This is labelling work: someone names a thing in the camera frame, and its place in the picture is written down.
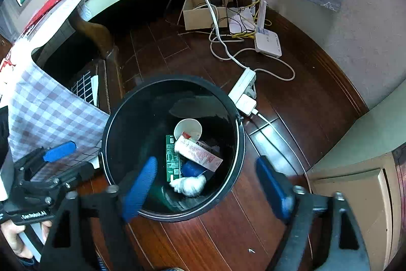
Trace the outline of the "person's left hand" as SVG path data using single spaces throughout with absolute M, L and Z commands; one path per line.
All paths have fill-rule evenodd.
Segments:
M 51 221 L 43 221 L 41 223 L 41 236 L 42 243 L 47 241 L 50 228 L 52 227 Z M 20 238 L 20 234 L 24 232 L 25 226 L 18 226 L 12 220 L 8 220 L 1 224 L 1 232 L 3 233 L 6 242 L 12 249 L 16 256 L 24 259 L 31 259 L 34 257 L 32 251 L 27 247 Z

